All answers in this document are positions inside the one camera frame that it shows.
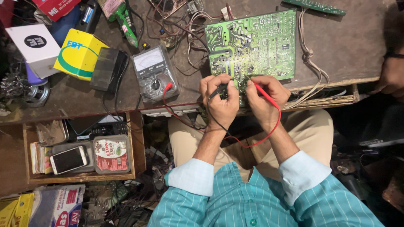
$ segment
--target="workbench surface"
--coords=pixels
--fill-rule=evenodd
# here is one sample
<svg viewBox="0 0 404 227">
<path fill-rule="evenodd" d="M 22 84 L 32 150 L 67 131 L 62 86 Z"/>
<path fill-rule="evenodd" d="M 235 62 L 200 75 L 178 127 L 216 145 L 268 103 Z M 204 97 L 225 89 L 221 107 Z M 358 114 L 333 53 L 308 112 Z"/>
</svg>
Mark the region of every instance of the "workbench surface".
<svg viewBox="0 0 404 227">
<path fill-rule="evenodd" d="M 152 15 L 153 8 L 147 0 L 129 0 L 132 8 L 145 20 L 145 33 L 142 40 L 151 46 L 159 43 L 151 31 L 151 21 L 146 20 L 146 15 Z M 204 0 L 205 11 L 211 16 L 219 15 L 220 9 L 228 2 L 233 15 L 237 18 L 271 13 L 281 0 Z M 341 86 L 361 82 L 376 81 L 379 78 L 382 56 L 386 52 L 383 38 L 383 24 L 388 6 L 395 3 L 394 0 L 318 0 L 347 11 L 346 16 L 325 16 L 323 13 L 308 11 L 304 15 L 305 39 L 309 48 L 313 49 L 312 61 L 326 71 L 330 76 L 330 86 Z M 293 8 L 293 5 L 282 4 L 279 10 Z M 181 17 L 184 8 L 179 9 L 170 20 Z M 137 30 L 140 30 L 140 20 L 133 15 Z M 160 27 L 153 23 L 156 33 Z M 118 48 L 136 53 L 122 38 L 118 22 L 107 22 L 102 15 L 98 23 L 95 35 L 106 42 L 111 48 Z M 176 64 L 181 69 L 189 67 L 186 52 L 188 43 L 184 39 L 176 54 Z M 296 76 L 292 80 L 282 81 L 290 90 L 305 90 L 317 83 L 317 76 L 305 66 L 302 60 L 299 35 L 296 40 Z M 196 62 L 203 56 L 201 51 L 191 51 L 190 59 Z M 176 69 L 176 76 L 180 85 L 179 96 L 167 99 L 169 105 L 186 105 L 200 103 L 198 92 L 199 80 L 210 75 L 207 58 L 203 63 L 185 73 Z M 101 104 L 102 93 L 92 90 L 89 82 L 78 80 L 65 74 L 55 74 L 50 78 L 51 92 L 45 106 L 40 108 L 24 109 L 19 105 L 11 106 L 13 113 L 6 117 L 0 117 L 0 124 L 16 124 L 35 122 L 41 120 L 53 120 L 62 118 L 74 118 L 105 114 Z M 130 62 L 128 70 L 123 78 L 118 95 L 118 110 L 131 111 L 136 107 L 139 97 L 138 83 Z M 106 106 L 112 110 L 112 96 L 107 96 Z M 151 109 L 162 104 L 140 103 L 140 109 Z"/>
</svg>

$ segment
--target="striped shirt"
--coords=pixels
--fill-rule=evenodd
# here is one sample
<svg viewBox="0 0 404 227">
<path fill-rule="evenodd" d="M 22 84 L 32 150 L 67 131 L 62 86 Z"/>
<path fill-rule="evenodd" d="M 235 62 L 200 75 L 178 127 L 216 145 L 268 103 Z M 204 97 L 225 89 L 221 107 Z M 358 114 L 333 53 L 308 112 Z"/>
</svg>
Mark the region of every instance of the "striped shirt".
<svg viewBox="0 0 404 227">
<path fill-rule="evenodd" d="M 302 159 L 306 156 L 303 153 L 296 157 Z M 320 183 L 308 189 L 310 182 L 306 176 L 310 173 L 296 176 L 299 173 L 291 171 L 299 166 L 297 158 L 287 163 L 291 164 L 289 172 L 282 171 L 286 165 L 280 166 L 281 182 L 264 177 L 254 167 L 249 182 L 244 183 L 237 164 L 232 162 L 214 175 L 211 196 L 189 192 L 192 189 L 187 191 L 180 185 L 170 187 L 163 194 L 148 226 L 383 226 L 356 196 L 329 173 Z M 318 162 L 310 160 L 307 165 L 315 166 Z M 185 171 L 194 174 L 190 169 L 183 169 L 181 174 Z"/>
</svg>

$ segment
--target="smartphone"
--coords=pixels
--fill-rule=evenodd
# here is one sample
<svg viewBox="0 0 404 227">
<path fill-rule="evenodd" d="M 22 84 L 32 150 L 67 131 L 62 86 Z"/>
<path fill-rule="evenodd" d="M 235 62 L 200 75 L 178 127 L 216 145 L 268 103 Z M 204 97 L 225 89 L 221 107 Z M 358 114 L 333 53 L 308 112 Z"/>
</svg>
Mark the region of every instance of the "smartphone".
<svg viewBox="0 0 404 227">
<path fill-rule="evenodd" d="M 69 172 L 88 164 L 83 146 L 51 156 L 50 163 L 55 175 Z"/>
</svg>

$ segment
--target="man's left hand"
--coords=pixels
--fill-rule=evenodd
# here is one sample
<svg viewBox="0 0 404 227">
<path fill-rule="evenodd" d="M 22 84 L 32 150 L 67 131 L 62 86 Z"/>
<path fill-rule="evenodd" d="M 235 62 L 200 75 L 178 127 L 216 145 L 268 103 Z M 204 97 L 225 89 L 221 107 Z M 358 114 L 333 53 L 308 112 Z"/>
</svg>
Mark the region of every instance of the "man's left hand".
<svg viewBox="0 0 404 227">
<path fill-rule="evenodd" d="M 229 129 L 231 123 L 236 117 L 239 108 L 239 94 L 231 76 L 227 74 L 220 74 L 218 76 L 208 76 L 200 81 L 199 91 L 202 94 L 203 103 L 207 108 L 209 96 L 217 89 L 220 84 L 227 85 L 228 99 L 220 99 L 219 95 L 215 95 L 210 99 L 209 109 L 210 113 L 215 119 L 226 129 Z M 213 119 L 209 117 L 209 124 L 206 131 L 210 130 L 223 130 Z"/>
</svg>

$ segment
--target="plastic container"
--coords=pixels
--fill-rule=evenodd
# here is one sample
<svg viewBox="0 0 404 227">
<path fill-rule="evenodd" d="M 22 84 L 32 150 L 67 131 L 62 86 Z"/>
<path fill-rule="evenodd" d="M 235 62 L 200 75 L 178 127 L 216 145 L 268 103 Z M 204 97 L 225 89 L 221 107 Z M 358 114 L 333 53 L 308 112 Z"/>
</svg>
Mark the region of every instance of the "plastic container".
<svg viewBox="0 0 404 227">
<path fill-rule="evenodd" d="M 122 173 L 131 170 L 132 149 L 127 135 L 95 137 L 93 147 L 97 173 Z"/>
<path fill-rule="evenodd" d="M 65 143 L 61 145 L 56 145 L 52 148 L 52 154 L 59 154 L 63 151 L 67 151 L 69 149 L 83 146 L 85 147 L 85 152 L 87 153 L 87 161 L 88 164 L 86 166 L 80 167 L 78 169 L 69 171 L 68 173 L 82 173 L 82 172 L 94 172 L 95 171 L 95 163 L 94 163 L 94 156 L 93 156 L 93 143 L 91 141 L 83 141 L 83 142 L 76 142 L 76 143 Z"/>
</svg>

